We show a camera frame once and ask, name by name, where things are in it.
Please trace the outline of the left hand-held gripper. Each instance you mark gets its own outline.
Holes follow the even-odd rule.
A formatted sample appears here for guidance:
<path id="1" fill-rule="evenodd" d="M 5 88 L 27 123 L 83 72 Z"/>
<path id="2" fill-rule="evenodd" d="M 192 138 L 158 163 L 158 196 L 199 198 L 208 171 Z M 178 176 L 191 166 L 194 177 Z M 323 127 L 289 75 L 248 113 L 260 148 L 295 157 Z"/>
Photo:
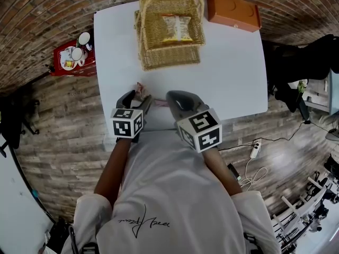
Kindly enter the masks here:
<path id="1" fill-rule="evenodd" d="M 112 110 L 110 121 L 113 135 L 118 139 L 125 138 L 138 142 L 140 132 L 144 128 L 144 119 L 151 107 L 153 97 L 148 95 L 140 105 L 130 108 L 135 94 L 135 90 L 125 93 L 118 99 L 116 108 Z"/>

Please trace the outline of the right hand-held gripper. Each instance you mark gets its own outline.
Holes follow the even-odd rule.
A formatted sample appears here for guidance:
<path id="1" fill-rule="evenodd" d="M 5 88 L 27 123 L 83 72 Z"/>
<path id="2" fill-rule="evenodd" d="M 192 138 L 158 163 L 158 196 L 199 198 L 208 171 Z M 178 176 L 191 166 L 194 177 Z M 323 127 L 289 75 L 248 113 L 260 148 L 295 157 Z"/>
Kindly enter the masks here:
<path id="1" fill-rule="evenodd" d="M 166 93 L 166 100 L 180 137 L 192 149 L 201 153 L 222 143 L 222 124 L 215 110 L 198 95 L 171 90 Z"/>

